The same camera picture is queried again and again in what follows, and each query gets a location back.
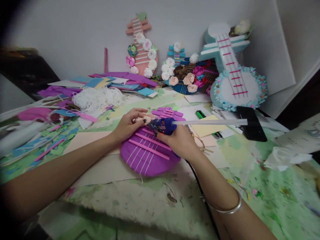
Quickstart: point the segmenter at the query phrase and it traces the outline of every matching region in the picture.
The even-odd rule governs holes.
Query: paint-splattered table
[[[178,110],[188,105],[183,95],[160,90],[159,95],[152,100],[131,101],[115,109],[115,112],[106,112],[87,131],[112,131],[121,116],[133,107],[151,110],[170,106]],[[205,107],[209,110],[210,105],[206,104]],[[72,134],[80,131],[76,122],[68,127],[73,130]],[[243,199],[278,239],[320,238],[320,218],[304,205],[308,201],[315,208],[320,206],[314,181],[320,172],[316,162],[303,163],[300,167],[292,166],[284,172],[264,168],[263,160],[267,159],[275,146],[270,136],[268,142],[262,143],[235,134],[218,141],[218,144],[230,164],[229,169],[220,169],[220,172],[241,192]],[[5,180],[30,168],[35,155],[33,153],[25,157],[10,168],[3,168]],[[46,161],[55,157],[48,156]],[[167,197],[171,190],[174,198]],[[200,191],[192,174],[149,178],[143,184],[140,179],[133,179],[69,189],[60,200],[94,211],[77,208],[73,214],[76,217],[72,218],[66,217],[64,213],[63,219],[69,225],[61,232],[60,239],[76,238],[84,229],[93,238],[102,234],[105,239],[111,239],[116,233],[137,234],[151,227],[156,228],[154,231],[157,231],[157,235],[167,238],[215,239],[208,213],[199,196]],[[59,232],[57,228],[63,220],[58,218],[57,222],[60,225],[56,225],[55,231]]]

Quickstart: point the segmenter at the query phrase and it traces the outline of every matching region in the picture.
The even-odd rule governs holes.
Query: tissue paper
[[[284,171],[293,164],[299,164],[311,159],[311,154],[297,154],[286,148],[273,147],[272,153],[264,162],[264,165],[273,170]]]

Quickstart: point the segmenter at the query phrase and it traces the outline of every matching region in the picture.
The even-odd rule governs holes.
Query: smartphone
[[[238,106],[237,112],[241,119],[248,119],[248,125],[242,126],[247,139],[258,142],[268,141],[253,108]]]

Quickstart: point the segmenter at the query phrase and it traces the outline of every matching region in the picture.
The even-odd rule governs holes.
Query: marker
[[[199,119],[202,119],[202,118],[206,117],[206,115],[204,115],[204,113],[201,110],[196,111],[196,115],[198,116]],[[218,138],[223,138],[222,135],[219,132],[216,132],[216,133],[213,133],[213,134],[216,135]]]

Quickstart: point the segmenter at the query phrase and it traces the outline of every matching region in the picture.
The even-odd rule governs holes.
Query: silver bangle
[[[241,197],[241,195],[240,195],[240,192],[239,192],[237,189],[235,189],[235,188],[234,188],[234,190],[235,190],[235,191],[237,192],[237,194],[238,194],[239,202],[238,202],[238,204],[237,204],[234,208],[232,208],[232,209],[230,209],[230,210],[227,210],[227,211],[221,211],[221,210],[218,210],[218,209],[212,207],[212,206],[208,203],[207,198],[206,198],[205,195],[202,195],[200,198],[202,198],[204,202],[207,202],[207,204],[209,205],[209,207],[212,208],[212,209],[214,209],[214,210],[216,210],[217,212],[219,212],[219,213],[224,213],[224,214],[232,214],[232,213],[235,213],[236,211],[238,211],[238,210],[240,209],[241,203],[242,203],[242,197]]]

